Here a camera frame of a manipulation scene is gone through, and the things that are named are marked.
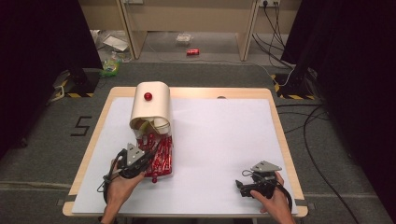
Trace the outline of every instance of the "black curtain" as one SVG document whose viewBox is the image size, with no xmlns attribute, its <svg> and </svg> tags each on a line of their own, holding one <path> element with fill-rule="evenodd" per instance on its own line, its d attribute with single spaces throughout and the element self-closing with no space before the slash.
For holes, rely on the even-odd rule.
<svg viewBox="0 0 396 224">
<path fill-rule="evenodd" d="M 101 68 L 77 0 L 1 1 L 0 158 L 39 117 L 62 71 Z"/>
<path fill-rule="evenodd" d="M 326 3 L 303 0 L 282 59 L 316 69 L 348 150 L 396 222 L 396 2 L 332 0 L 331 11 Z M 320 26 L 321 15 L 332 22 Z"/>
</svg>

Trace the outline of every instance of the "red ball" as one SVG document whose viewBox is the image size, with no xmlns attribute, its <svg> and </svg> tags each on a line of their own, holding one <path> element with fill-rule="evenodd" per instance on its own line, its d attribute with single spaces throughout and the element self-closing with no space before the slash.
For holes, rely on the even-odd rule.
<svg viewBox="0 0 396 224">
<path fill-rule="evenodd" d="M 145 93 L 145 100 L 150 101 L 152 99 L 152 94 L 149 92 Z"/>
</svg>

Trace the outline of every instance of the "human hand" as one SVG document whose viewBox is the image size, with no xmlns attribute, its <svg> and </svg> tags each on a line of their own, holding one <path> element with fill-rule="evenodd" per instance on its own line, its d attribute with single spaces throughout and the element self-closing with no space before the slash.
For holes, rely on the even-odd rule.
<svg viewBox="0 0 396 224">
<path fill-rule="evenodd" d="M 283 186 L 285 181 L 278 172 L 276 172 L 276 179 Z M 261 213 L 268 212 L 278 223 L 295 223 L 295 220 L 292 217 L 291 211 L 289 209 L 286 195 L 279 188 L 275 188 L 274 195 L 271 199 L 267 199 L 256 190 L 252 190 L 250 194 L 262 203 L 263 208 L 260 210 Z"/>
<path fill-rule="evenodd" d="M 144 172 L 132 179 L 126 179 L 118 173 L 111 176 L 112 181 L 108 185 L 107 189 L 107 206 L 105 208 L 104 215 L 102 216 L 102 223 L 113 223 L 113 220 L 120 211 L 122 205 L 128 200 L 134 191 L 134 188 L 143 180 L 144 177 Z"/>
</svg>

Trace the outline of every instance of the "red can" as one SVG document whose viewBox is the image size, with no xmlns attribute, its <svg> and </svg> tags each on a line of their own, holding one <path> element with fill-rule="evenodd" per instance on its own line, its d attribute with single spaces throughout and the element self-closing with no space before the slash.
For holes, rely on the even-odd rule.
<svg viewBox="0 0 396 224">
<path fill-rule="evenodd" d="M 199 54 L 199 49 L 188 49 L 187 50 L 187 55 L 198 55 Z"/>
</svg>

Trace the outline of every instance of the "gray carpet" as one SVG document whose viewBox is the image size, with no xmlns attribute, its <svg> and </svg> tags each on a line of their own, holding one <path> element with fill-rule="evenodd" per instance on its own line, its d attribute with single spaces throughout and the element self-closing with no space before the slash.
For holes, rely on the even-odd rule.
<svg viewBox="0 0 396 224">
<path fill-rule="evenodd" d="M 269 72 L 284 72 L 271 69 Z M 273 83 L 257 65 L 204 63 L 125 63 L 115 77 L 102 78 L 92 98 L 63 98 L 45 108 L 27 136 L 28 146 L 13 148 L 0 160 L 1 223 L 93 223 L 93 218 L 62 214 L 62 200 L 73 183 L 93 129 L 111 88 L 162 81 L 170 87 L 268 88 L 272 91 L 290 153 L 309 203 L 304 223 L 353 223 L 341 201 L 323 181 L 304 145 L 307 115 L 320 100 L 285 100 L 276 97 Z M 306 126 L 306 142 L 321 172 L 341 194 L 360 223 L 392 223 L 358 164 L 348 156 L 325 106 Z M 85 136 L 75 125 L 90 126 Z M 38 183 L 38 187 L 27 185 Z M 151 219 L 148 223 L 185 223 L 187 219 Z M 228 219 L 200 219 L 198 223 L 230 223 Z M 260 219 L 259 223 L 274 223 Z"/>
</svg>

